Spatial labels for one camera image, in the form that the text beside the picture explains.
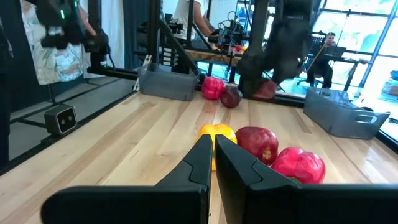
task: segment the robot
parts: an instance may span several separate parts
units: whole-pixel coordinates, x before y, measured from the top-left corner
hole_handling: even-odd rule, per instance
[[[256,0],[255,4],[257,10],[254,11],[252,38],[237,67],[241,74],[239,88],[246,97],[269,99],[274,96],[280,83],[296,77],[302,71],[312,43],[310,24],[313,19],[313,0],[274,1],[276,15],[265,50],[262,49],[262,39],[267,13],[258,9],[267,9],[268,0]],[[272,69],[274,74],[271,80],[263,79],[263,71]]]
[[[278,0],[276,18],[265,50],[262,48],[269,0],[256,0],[249,47],[239,61],[239,89],[245,97],[272,98],[277,86],[302,71],[310,48],[310,24],[314,0]],[[91,53],[91,64],[100,66],[110,49],[108,36],[102,31],[95,39],[87,38],[76,0],[39,0],[37,17],[46,28],[43,47],[64,49],[67,44],[85,45]],[[271,80],[263,72],[274,70]]]

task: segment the white shirt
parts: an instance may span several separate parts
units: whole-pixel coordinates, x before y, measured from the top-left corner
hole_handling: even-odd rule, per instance
[[[202,16],[204,16],[208,9],[209,0],[195,0],[195,2],[200,4],[200,11],[202,13]],[[173,19],[178,20],[177,23],[183,24],[183,29],[181,30],[181,34],[174,34],[176,38],[184,40],[187,39],[188,15],[189,15],[189,0],[178,0],[177,8],[175,9]],[[196,30],[192,27],[191,40],[195,38],[196,33],[197,33]]]

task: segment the table leg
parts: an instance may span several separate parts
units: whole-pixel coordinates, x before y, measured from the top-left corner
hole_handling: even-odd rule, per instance
[[[235,83],[235,73],[236,73],[236,67],[232,67],[231,73],[229,74],[229,83]]]
[[[352,69],[349,71],[348,79],[347,79],[346,85],[344,86],[344,91],[347,91],[349,86],[351,86],[351,81],[353,80],[354,73],[355,73],[355,70],[357,67],[358,67],[358,62],[355,63],[354,66],[352,67]]]

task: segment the cable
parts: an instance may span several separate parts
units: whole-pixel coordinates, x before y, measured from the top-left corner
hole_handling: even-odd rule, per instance
[[[108,52],[109,52],[109,59],[110,59],[110,61],[112,63],[112,68],[113,68],[113,70],[116,70],[116,67],[114,66],[114,62],[113,62],[113,59],[112,59],[112,56],[111,56],[111,46],[109,46],[109,44],[108,44],[108,45],[106,45],[106,48],[108,49]]]
[[[251,22],[250,22],[249,11],[248,11],[248,4],[247,4],[246,0],[244,0],[244,9],[246,10],[246,18],[248,19],[248,23],[249,23],[250,29],[251,29]]]

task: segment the desk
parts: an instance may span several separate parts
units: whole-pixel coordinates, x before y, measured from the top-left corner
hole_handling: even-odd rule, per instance
[[[132,95],[0,177],[0,223],[40,223],[43,201],[74,185],[154,185],[194,145],[204,124],[267,127],[280,149],[299,146],[326,164],[325,183],[398,182],[398,155],[377,139],[329,136],[302,109],[242,100],[227,110],[199,93],[193,101]],[[226,223],[218,183],[211,182],[210,223]]]
[[[220,54],[215,54],[215,53],[209,53],[209,52],[203,52],[199,50],[188,50],[185,49],[187,54],[191,56],[194,60],[203,60],[206,62],[210,63],[209,66],[209,73],[212,71],[212,63],[222,63],[222,64],[227,64],[229,65],[231,61],[231,57],[229,55],[223,55],[221,56]],[[244,52],[236,52],[234,49],[234,52],[236,54],[243,54]],[[238,61],[241,60],[242,57],[240,56],[235,56],[232,58],[231,62],[231,74],[229,76],[229,83],[234,83],[235,81],[235,74],[236,74],[236,66],[238,64]]]

